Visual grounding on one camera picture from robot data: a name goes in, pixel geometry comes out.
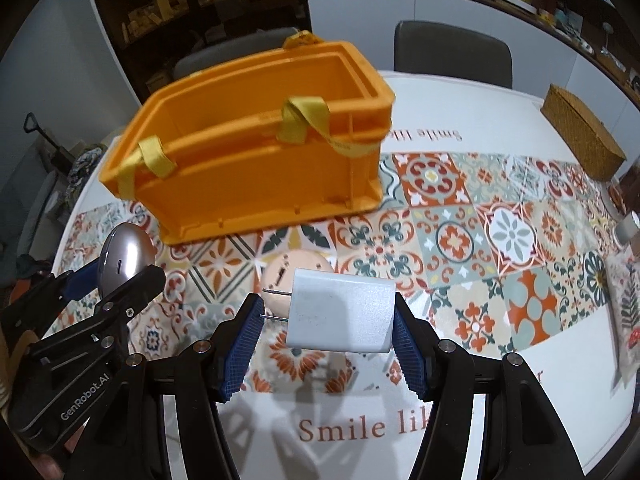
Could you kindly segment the person's hand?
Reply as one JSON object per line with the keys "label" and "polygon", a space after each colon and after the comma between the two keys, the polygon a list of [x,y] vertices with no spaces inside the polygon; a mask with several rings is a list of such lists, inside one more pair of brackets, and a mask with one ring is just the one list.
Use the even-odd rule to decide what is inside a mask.
{"label": "person's hand", "polygon": [[39,454],[30,456],[29,460],[44,480],[61,480],[64,478],[64,471],[51,456]]}

